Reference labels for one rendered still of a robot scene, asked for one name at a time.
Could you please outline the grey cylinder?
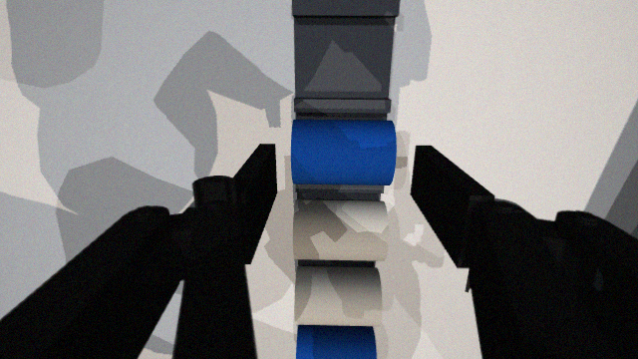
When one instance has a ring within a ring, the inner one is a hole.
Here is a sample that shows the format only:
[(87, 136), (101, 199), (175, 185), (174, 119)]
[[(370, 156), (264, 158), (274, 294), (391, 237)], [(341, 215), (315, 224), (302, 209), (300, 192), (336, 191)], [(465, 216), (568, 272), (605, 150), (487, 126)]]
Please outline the grey cylinder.
[(388, 245), (382, 200), (295, 200), (294, 259), (385, 261)]
[(380, 326), (377, 267), (297, 266), (295, 325)]

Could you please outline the blue cylinder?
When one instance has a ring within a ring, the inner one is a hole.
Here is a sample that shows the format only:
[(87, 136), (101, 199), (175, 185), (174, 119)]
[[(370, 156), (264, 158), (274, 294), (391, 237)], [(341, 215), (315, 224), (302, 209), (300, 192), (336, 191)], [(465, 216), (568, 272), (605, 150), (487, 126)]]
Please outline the blue cylinder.
[(374, 328), (298, 325), (296, 359), (377, 359)]
[(396, 158), (393, 121), (293, 120), (293, 184), (391, 185)]

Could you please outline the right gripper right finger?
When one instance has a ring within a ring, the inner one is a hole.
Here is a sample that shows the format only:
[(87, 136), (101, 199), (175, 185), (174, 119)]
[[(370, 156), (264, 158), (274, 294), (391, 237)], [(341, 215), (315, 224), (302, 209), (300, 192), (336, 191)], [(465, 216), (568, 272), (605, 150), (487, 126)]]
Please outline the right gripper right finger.
[(433, 146), (416, 146), (411, 197), (469, 268), (482, 359), (638, 359), (636, 237), (581, 210), (536, 218)]

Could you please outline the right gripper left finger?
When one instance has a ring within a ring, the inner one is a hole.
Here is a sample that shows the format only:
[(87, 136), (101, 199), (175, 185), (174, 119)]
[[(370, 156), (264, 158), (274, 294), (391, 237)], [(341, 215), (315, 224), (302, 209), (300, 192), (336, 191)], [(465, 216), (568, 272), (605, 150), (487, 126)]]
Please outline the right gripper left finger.
[(192, 190), (183, 213), (123, 215), (2, 317), (0, 359), (138, 359), (182, 280), (172, 359), (258, 359), (245, 264), (277, 195), (275, 144)]

